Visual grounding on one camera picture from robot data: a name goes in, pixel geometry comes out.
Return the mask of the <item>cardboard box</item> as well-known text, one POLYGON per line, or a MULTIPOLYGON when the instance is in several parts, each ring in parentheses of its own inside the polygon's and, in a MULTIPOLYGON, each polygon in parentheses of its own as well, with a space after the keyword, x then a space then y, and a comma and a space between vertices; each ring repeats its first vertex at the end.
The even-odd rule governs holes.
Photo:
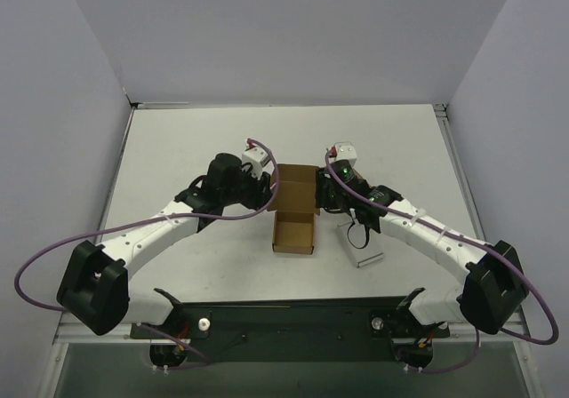
POLYGON ((317 166, 280 163, 276 198, 268 211, 275 213, 272 249, 275 253, 312 255, 315 224, 317 166))

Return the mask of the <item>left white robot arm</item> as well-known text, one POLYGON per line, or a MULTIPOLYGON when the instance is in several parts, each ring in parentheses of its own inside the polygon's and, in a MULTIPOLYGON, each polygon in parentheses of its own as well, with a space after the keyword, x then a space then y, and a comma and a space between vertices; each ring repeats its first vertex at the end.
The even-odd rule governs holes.
POLYGON ((136 296, 129 282, 152 259, 178 241, 198 234, 224 209, 240 204, 264 211, 272 201, 271 176, 264 168, 268 150, 247 148, 242 155, 220 153, 206 174, 194 179, 148 222, 100 244, 79 243, 72 251, 57 301, 93 333, 104 335, 122 322, 149 323, 163 337, 182 325, 181 303, 166 291, 136 296))

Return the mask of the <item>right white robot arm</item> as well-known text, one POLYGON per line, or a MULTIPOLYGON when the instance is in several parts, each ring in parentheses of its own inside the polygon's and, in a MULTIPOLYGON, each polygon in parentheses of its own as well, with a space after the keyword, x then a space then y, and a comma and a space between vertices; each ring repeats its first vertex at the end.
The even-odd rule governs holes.
POLYGON ((511 271, 521 265, 510 244, 489 245, 461 235, 422 213, 397 191, 369 185, 347 161, 317 169, 315 198, 317 207, 348 214, 366 232, 409 245, 457 280, 457 286, 445 292, 418 288, 408 295, 406 310, 422 326, 469 322, 496 334, 528 295, 511 271))

